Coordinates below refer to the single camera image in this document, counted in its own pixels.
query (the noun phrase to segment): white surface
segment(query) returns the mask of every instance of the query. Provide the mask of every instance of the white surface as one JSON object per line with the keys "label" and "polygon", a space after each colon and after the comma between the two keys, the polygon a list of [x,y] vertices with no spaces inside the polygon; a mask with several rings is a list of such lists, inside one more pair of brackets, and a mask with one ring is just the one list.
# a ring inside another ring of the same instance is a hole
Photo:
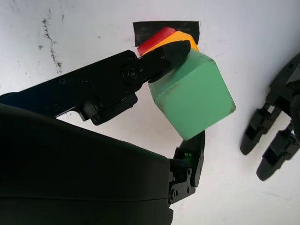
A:
{"label": "white surface", "polygon": [[[44,18],[61,69],[51,58]],[[199,21],[199,48],[217,62],[237,106],[234,114],[207,129],[200,185],[192,197],[172,206],[173,225],[299,224],[299,153],[266,182],[255,174],[288,117],[281,115],[248,156],[239,150],[269,83],[300,52],[299,0],[2,0],[0,95],[47,81],[60,70],[64,74],[135,50],[132,22],[148,20]],[[62,119],[172,157],[181,138],[154,105],[148,86],[137,95],[134,108],[98,127],[76,113]]]}

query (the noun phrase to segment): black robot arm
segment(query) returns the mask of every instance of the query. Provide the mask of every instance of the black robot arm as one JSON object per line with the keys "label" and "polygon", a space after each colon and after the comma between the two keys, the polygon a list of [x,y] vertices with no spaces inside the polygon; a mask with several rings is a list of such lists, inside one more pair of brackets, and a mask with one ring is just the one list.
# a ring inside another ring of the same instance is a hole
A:
{"label": "black robot arm", "polygon": [[135,92],[179,66],[188,41],[140,59],[125,51],[0,97],[0,223],[169,225],[170,204],[195,192],[205,134],[173,159],[55,118],[70,110],[95,125],[137,102]]}

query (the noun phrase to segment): black tape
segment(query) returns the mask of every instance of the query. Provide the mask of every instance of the black tape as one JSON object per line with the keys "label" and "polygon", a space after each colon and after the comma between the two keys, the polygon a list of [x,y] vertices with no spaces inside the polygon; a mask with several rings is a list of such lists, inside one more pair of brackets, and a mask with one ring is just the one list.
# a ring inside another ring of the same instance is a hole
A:
{"label": "black tape", "polygon": [[199,41],[199,21],[145,21],[134,22],[135,46],[140,46],[164,27],[171,27],[190,34],[196,44]]}

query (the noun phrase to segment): green wooden block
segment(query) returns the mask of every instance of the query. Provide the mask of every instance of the green wooden block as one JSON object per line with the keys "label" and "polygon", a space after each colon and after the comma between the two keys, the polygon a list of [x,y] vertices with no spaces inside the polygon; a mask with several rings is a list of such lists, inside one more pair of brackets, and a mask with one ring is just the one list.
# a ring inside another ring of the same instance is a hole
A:
{"label": "green wooden block", "polygon": [[180,68],[149,87],[155,104],[184,140],[236,108],[214,60],[193,49]]}

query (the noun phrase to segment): red block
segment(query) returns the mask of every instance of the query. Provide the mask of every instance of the red block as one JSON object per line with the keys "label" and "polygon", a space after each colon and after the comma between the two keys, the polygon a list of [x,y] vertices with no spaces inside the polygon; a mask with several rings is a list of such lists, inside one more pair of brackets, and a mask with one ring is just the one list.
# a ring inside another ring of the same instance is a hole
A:
{"label": "red block", "polygon": [[147,41],[138,46],[137,51],[139,55],[143,55],[144,52],[148,51],[150,48],[164,40],[167,36],[173,34],[176,30],[171,27],[165,27],[157,32],[155,35],[150,37]]}

